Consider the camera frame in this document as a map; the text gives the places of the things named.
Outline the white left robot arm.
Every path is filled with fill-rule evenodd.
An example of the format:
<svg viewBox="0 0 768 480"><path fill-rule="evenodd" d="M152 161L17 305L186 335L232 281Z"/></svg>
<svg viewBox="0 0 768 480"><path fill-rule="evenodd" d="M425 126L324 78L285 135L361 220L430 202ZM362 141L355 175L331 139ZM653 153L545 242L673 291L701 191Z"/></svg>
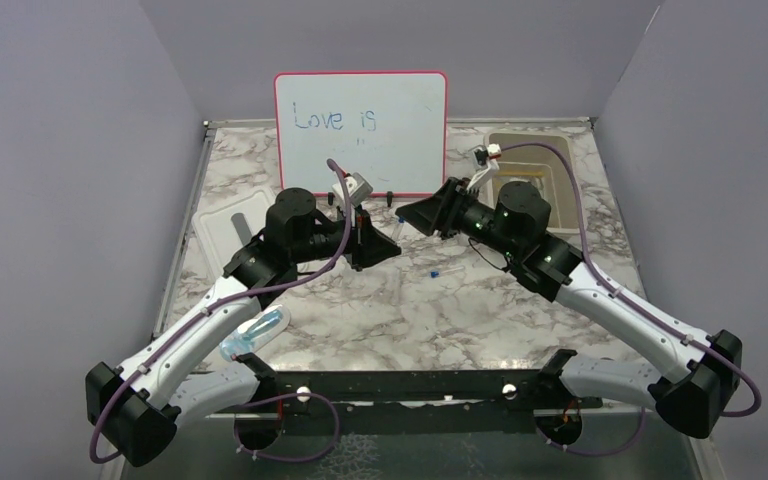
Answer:
<svg viewBox="0 0 768 480"><path fill-rule="evenodd" d="M363 208L369 195L366 187L337 191L343 204L330 219L311 192L283 190L266 210L264 227L171 329L117 366L95 365L85 377L91 461L124 457L136 467L152 461L171 443L185 415L199 407L213 413L233 391L230 381L217 376L199 393L186 393L182 385L240 325L339 260L361 271L400 255L400 247Z"/></svg>

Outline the blue capped test tube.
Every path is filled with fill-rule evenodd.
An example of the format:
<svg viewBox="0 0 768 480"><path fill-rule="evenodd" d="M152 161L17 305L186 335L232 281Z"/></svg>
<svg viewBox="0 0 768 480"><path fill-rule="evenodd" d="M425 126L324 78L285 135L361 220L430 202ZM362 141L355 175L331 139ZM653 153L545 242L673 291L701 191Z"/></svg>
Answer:
<svg viewBox="0 0 768 480"><path fill-rule="evenodd" d="M464 270L465 270L465 267L462 266L462 265L455 266L455 267L450 267L450 268L446 268L446 269L437 269L437 270L430 271L429 272L429 277L430 278L440 278L442 276L447 276L447 275L452 275L452 274L456 274L456 273L459 273L459 272L463 272Z"/></svg>
<svg viewBox="0 0 768 480"><path fill-rule="evenodd" d="M398 216L397 217L397 223L395 224L395 226L393 228L393 231L392 231L392 234L391 234L391 239L394 242L398 242L399 241L404 226L405 226L404 218L401 217L401 216Z"/></svg>

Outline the yellow rubber tubing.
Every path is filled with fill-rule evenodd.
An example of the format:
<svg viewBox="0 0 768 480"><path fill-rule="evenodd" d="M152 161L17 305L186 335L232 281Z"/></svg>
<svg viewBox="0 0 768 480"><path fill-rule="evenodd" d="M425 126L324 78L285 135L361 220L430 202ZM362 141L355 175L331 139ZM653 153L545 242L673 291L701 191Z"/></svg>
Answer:
<svg viewBox="0 0 768 480"><path fill-rule="evenodd" d="M543 171L502 171L500 175L509 178L544 178L546 174Z"/></svg>

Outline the white plastic container lid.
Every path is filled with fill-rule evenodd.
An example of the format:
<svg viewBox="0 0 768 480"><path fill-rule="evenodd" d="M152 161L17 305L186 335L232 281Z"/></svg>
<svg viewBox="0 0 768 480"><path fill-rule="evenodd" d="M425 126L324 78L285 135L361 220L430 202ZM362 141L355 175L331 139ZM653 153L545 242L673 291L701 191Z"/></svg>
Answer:
<svg viewBox="0 0 768 480"><path fill-rule="evenodd" d="M232 256L265 226L266 211L274 201L270 188L257 186L195 214L196 238L212 280L223 274Z"/></svg>

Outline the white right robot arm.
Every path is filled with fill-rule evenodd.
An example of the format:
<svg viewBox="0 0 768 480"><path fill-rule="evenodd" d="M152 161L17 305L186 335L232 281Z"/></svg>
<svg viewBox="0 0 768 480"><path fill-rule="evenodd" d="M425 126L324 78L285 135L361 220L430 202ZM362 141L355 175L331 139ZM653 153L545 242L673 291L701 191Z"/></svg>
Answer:
<svg viewBox="0 0 768 480"><path fill-rule="evenodd" d="M643 357L641 363L571 354L537 380L539 398L560 407L576 397L615 399L654 410L675 430L710 436L736 392L743 343L688 325L590 269L582 252L547 229L550 204L528 182L504 185L495 206L451 177L432 196L397 216L426 236L463 234L501 254L526 290L596 322Z"/></svg>

